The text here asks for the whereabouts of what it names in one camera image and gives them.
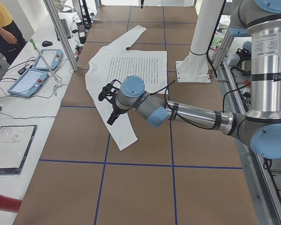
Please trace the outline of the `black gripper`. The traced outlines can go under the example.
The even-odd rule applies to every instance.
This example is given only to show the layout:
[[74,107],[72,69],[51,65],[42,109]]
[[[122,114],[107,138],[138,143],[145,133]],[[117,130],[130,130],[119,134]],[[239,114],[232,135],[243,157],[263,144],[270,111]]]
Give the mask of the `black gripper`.
[[115,120],[121,115],[121,114],[125,114],[125,110],[121,109],[120,107],[118,107],[116,105],[116,103],[114,103],[112,105],[113,111],[109,117],[109,119],[107,120],[108,124],[113,124],[115,122]]

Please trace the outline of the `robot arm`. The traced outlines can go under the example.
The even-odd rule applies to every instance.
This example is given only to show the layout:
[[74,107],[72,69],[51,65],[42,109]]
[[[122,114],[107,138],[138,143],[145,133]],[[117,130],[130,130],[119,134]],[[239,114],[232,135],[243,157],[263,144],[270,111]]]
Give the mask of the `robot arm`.
[[112,125],[128,110],[137,111],[157,127],[165,120],[182,120],[195,127],[220,130],[267,158],[281,158],[281,0],[235,0],[230,32],[251,35],[251,107],[244,114],[212,111],[151,96],[143,80],[127,77],[119,88],[107,84],[99,100],[108,100]]

